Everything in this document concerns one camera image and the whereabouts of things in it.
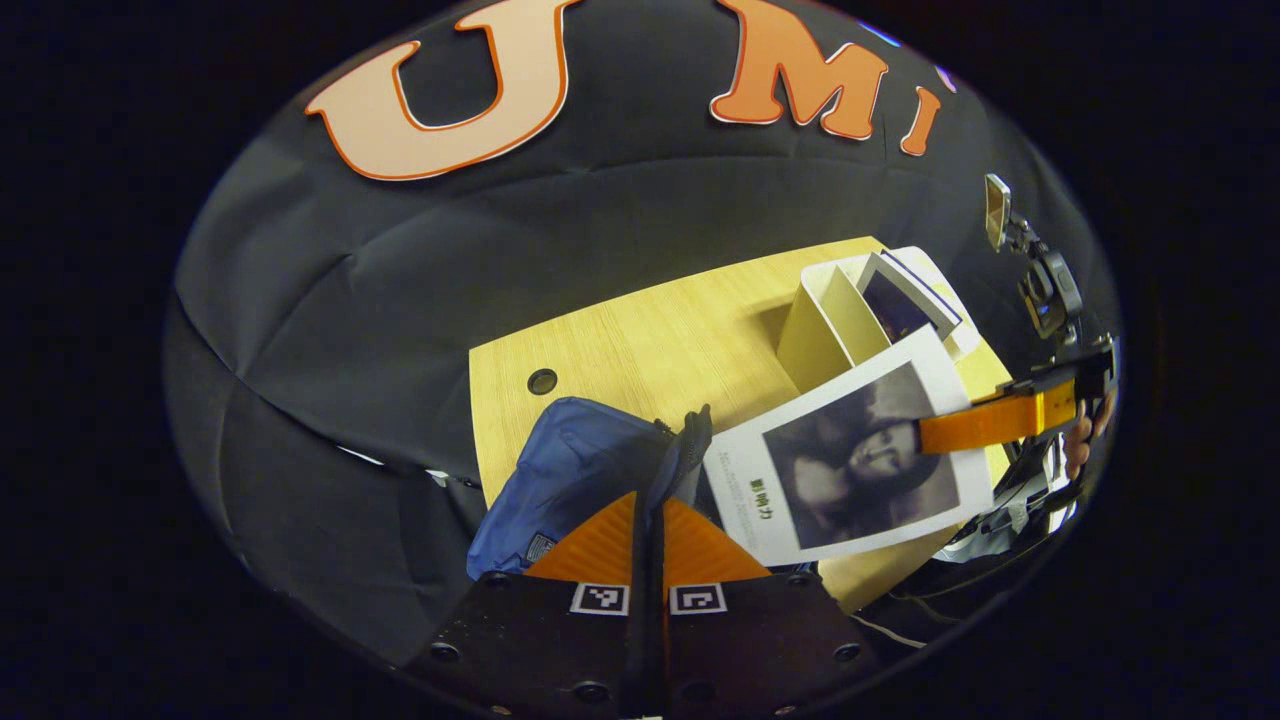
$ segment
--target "light wood tabletop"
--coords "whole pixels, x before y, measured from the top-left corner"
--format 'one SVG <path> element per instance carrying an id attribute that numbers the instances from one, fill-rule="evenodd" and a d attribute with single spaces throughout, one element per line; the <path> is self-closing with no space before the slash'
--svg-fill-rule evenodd
<path id="1" fill-rule="evenodd" d="M 799 396 L 778 363 L 783 322 L 800 270 L 883 246 L 872 237 L 804 247 L 717 268 L 525 328 L 470 352 L 471 416 L 485 502 L 502 492 L 543 410 L 561 397 L 585 397 L 675 429 L 710 404 L 716 432 Z M 955 299 L 951 288 L 937 288 Z M 530 375 L 550 369 L 554 389 L 534 395 Z M 983 341 L 956 364 L 970 398 L 1010 379 Z M 987 448 L 992 483 L 1009 461 Z M 924 564 L 955 534 L 819 562 L 824 585 L 852 611 Z"/>

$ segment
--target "screw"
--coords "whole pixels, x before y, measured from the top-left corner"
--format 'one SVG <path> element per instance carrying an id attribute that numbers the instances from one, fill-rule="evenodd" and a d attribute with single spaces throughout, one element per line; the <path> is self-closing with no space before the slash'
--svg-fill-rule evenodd
<path id="1" fill-rule="evenodd" d="M 573 694 L 588 705 L 596 705 L 609 700 L 609 688 L 600 683 L 581 683 L 573 688 Z"/>
<path id="2" fill-rule="evenodd" d="M 440 662 L 457 662 L 458 648 L 453 647 L 449 643 L 433 643 L 431 657 Z"/>
<path id="3" fill-rule="evenodd" d="M 849 662 L 850 660 L 858 657 L 858 653 L 861 652 L 861 650 L 863 648 L 860 648 L 858 643 L 842 644 L 836 648 L 836 662 Z"/>

